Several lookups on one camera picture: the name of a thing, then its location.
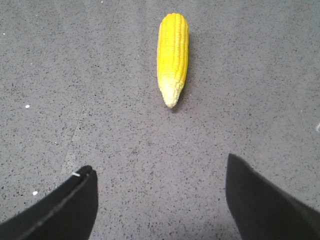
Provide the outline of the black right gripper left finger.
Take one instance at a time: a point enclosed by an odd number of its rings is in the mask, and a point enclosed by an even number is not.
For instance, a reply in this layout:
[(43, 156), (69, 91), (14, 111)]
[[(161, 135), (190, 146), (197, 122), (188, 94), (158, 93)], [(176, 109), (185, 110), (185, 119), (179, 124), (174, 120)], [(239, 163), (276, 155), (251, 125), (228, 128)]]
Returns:
[(98, 177), (89, 165), (42, 200), (1, 223), (2, 240), (87, 240), (98, 212)]

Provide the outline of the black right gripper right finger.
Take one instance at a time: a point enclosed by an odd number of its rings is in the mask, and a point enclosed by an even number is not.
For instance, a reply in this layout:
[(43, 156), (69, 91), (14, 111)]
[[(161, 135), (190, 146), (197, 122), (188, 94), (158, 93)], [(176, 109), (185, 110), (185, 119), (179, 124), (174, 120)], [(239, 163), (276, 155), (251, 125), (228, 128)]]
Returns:
[(227, 158), (225, 194), (243, 240), (318, 240), (320, 213), (281, 190), (235, 154)]

